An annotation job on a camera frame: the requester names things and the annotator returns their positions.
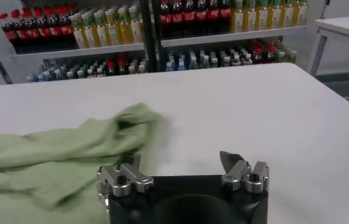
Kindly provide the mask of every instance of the cola bottle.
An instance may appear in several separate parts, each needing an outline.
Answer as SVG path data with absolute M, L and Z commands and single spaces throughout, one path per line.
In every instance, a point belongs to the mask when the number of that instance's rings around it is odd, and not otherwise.
M 171 37 L 172 36 L 172 28 L 171 28 L 172 18 L 170 15 L 170 8 L 167 0 L 161 0 L 160 21 L 161 21 L 161 29 L 162 29 L 162 38 Z
M 197 0 L 196 4 L 196 34 L 206 34 L 206 2 L 205 0 Z
M 222 0 L 220 5 L 220 31 L 222 33 L 228 33 L 231 25 L 231 9 L 230 0 Z
M 16 48 L 19 48 L 19 38 L 16 31 L 14 30 L 12 21 L 8 19 L 7 13 L 3 13 L 0 15 L 0 22 L 1 22 L 1 28 L 4 31 L 5 36 L 8 38 L 10 43 L 13 45 L 13 47 L 17 51 Z
M 207 8 L 208 33 L 219 33 L 219 2 L 210 0 Z
M 172 30 L 174 37 L 183 35 L 183 12 L 181 0 L 174 0 L 172 7 Z
M 184 21 L 185 21 L 185 35 L 193 36 L 194 35 L 194 21 L 196 17 L 196 11 L 194 7 L 193 0 L 186 0 L 184 7 Z

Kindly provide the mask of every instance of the juice bottle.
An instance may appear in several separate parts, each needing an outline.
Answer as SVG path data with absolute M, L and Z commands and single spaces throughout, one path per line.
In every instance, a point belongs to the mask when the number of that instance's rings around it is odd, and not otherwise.
M 89 13 L 84 13 L 82 15 L 84 30 L 86 38 L 89 42 L 89 47 L 99 47 L 100 39 L 98 37 L 97 31 L 94 29 L 92 19 L 90 18 Z
M 235 32 L 243 31 L 243 17 L 243 0 L 236 0 L 235 22 L 233 23 Z
M 76 16 L 70 16 L 71 24 L 73 26 L 73 34 L 76 39 L 77 45 L 79 48 L 87 48 L 89 45 L 85 44 L 85 40 L 83 38 L 83 30 L 79 24 L 79 21 Z
M 124 44 L 131 44 L 133 43 L 133 37 L 132 37 L 132 31 L 131 26 L 127 21 L 127 16 L 125 14 L 125 7 L 121 7 L 118 9 L 119 17 L 120 17 L 120 32 L 121 37 L 123 38 Z
M 108 29 L 106 29 L 105 23 L 104 23 L 104 13 L 103 11 L 98 11 L 94 13 L 94 19 L 96 20 L 96 26 L 97 26 L 97 34 L 100 39 L 100 45 L 101 46 L 109 46 L 110 45 L 110 36 Z
M 119 45 L 122 43 L 121 32 L 119 23 L 116 20 L 116 12 L 114 8 L 109 9 L 105 12 L 107 18 L 107 28 L 112 45 Z
M 136 7 L 130 7 L 131 29 L 135 43 L 142 43 L 142 35 Z
M 286 3 L 281 11 L 280 27 L 291 27 L 293 15 L 294 6 L 292 4 L 292 0 L 286 0 Z
M 247 10 L 244 13 L 244 31 L 255 30 L 256 14 L 257 13 L 255 12 L 255 0 L 249 0 Z
M 261 0 L 261 3 L 257 9 L 257 19 L 255 21 L 256 30 L 266 29 L 267 15 L 268 15 L 267 0 Z
M 267 28 L 276 29 L 280 23 L 281 17 L 281 0 L 274 0 L 273 7 L 269 7 L 269 13 L 267 15 L 268 19 L 266 22 Z

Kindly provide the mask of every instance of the bottle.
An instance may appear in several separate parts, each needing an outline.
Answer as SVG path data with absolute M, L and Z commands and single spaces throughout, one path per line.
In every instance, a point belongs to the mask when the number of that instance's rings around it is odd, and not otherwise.
M 291 27 L 294 15 L 294 6 L 292 0 L 286 0 L 281 10 L 280 27 Z
M 255 11 L 255 0 L 248 0 L 247 9 L 244 13 L 244 31 L 255 30 L 256 15 L 257 13 Z
M 172 17 L 170 15 L 170 8 L 167 0 L 161 0 L 160 21 L 162 29 L 162 38 L 170 38 L 172 36 Z
M 231 8 L 230 0 L 222 0 L 220 5 L 220 32 L 228 33 L 230 31 L 231 23 Z
M 206 0 L 197 0 L 196 5 L 196 35 L 206 34 Z
M 196 17 L 193 0 L 186 0 L 184 7 L 185 35 L 191 37 L 194 35 L 194 21 Z
M 191 57 L 191 62 L 189 64 L 189 69 L 198 69 L 199 65 L 197 64 L 196 56 Z
M 106 29 L 104 24 L 104 13 L 103 11 L 98 11 L 94 13 L 94 20 L 96 21 L 97 34 L 100 39 L 101 46 L 109 46 L 110 45 L 110 37 L 109 32 Z
M 278 28 L 278 25 L 280 23 L 280 17 L 281 17 L 281 0 L 274 0 L 274 6 L 269 7 L 269 12 L 267 14 L 267 22 L 266 27 L 268 29 L 276 29 Z
M 207 5 L 208 33 L 219 33 L 219 2 L 209 0 Z
M 88 40 L 89 47 L 99 47 L 100 39 L 98 37 L 97 30 L 93 26 L 93 22 L 92 22 L 92 19 L 90 18 L 89 13 L 84 13 L 82 15 L 82 20 L 84 25 L 83 29 L 85 31 L 85 35 Z
M 142 43 L 141 26 L 135 6 L 130 7 L 130 18 L 133 40 L 135 43 Z
M 111 8 L 105 12 L 107 18 L 107 28 L 111 40 L 111 45 L 119 45 L 122 43 L 121 32 L 119 23 L 116 19 L 116 13 L 114 8 Z
M 252 65 L 253 61 L 252 61 L 251 57 L 252 57 L 251 54 L 246 54 L 246 57 L 243 60 L 243 65 Z
M 128 72 L 124 66 L 124 61 L 119 60 L 118 64 L 119 64 L 119 75 L 127 75 Z
M 232 66 L 240 66 L 242 65 L 241 60 L 239 58 L 239 54 L 234 55 L 234 59 L 231 62 Z
M 242 32 L 243 31 L 243 0 L 236 0 L 236 11 L 235 11 L 235 23 L 234 31 Z
M 260 0 L 260 1 L 261 1 L 261 4 L 259 5 L 259 8 L 257 10 L 257 18 L 255 21 L 256 30 L 266 29 L 267 15 L 269 12 L 267 8 L 267 0 Z
M 13 23 L 8 19 L 8 14 L 3 13 L 0 15 L 0 22 L 2 30 L 5 33 L 5 36 L 8 38 L 10 43 L 14 48 L 19 47 L 19 38 L 16 31 L 13 29 Z
M 120 17 L 120 32 L 123 39 L 123 44 L 131 44 L 133 43 L 133 37 L 131 26 L 125 14 L 125 7 L 118 9 L 118 13 Z
M 79 20 L 76 18 L 76 16 L 70 16 L 70 20 L 73 26 L 74 38 L 76 39 L 78 47 L 80 49 L 89 47 L 89 45 L 86 44 L 88 40 L 85 40 L 85 36 L 82 35 L 83 30 L 79 24 Z
M 230 67 L 230 57 L 229 56 L 224 57 L 222 67 Z

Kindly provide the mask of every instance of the red label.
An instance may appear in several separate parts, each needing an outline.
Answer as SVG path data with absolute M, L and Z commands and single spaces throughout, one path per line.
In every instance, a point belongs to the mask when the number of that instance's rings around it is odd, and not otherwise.
M 206 20 L 206 11 L 196 12 L 196 20 Z
M 171 17 L 170 15 L 161 15 L 161 23 L 162 24 L 168 24 L 168 23 L 171 23 Z
M 185 21 L 194 21 L 194 12 L 186 12 L 184 13 Z
M 219 17 L 219 9 L 208 10 L 208 19 L 217 19 Z
M 14 31 L 14 30 L 12 30 L 12 31 L 8 31 L 8 32 L 5 32 L 5 35 L 6 35 L 6 37 L 8 38 L 8 39 L 10 39 L 10 40 L 15 40 L 15 39 L 17 39 L 17 33 Z
M 231 17 L 231 10 L 230 9 L 221 9 L 220 16 L 223 18 Z
M 40 33 L 40 36 L 42 36 L 42 37 L 50 37 L 51 36 L 51 31 L 48 28 L 39 28 L 39 33 Z
M 182 22 L 182 13 L 172 14 L 172 20 L 173 20 L 173 23 Z
M 59 36 L 59 35 L 62 34 L 62 31 L 61 31 L 60 27 L 57 27 L 57 26 L 55 26 L 55 27 L 50 27 L 50 32 L 51 32 L 51 34 L 52 34 L 53 36 Z

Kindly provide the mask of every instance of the metal shelving unit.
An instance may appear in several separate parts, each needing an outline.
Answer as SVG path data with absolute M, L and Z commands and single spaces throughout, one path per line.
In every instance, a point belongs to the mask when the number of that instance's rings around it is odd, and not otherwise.
M 227 33 L 219 35 L 209 35 L 201 37 L 179 38 L 172 40 L 162 40 L 162 47 L 177 47 L 194 44 L 220 43 L 228 41 L 248 40 L 254 38 L 277 37 L 305 32 L 308 26 L 297 26 L 280 29 L 259 30 L 251 32 Z

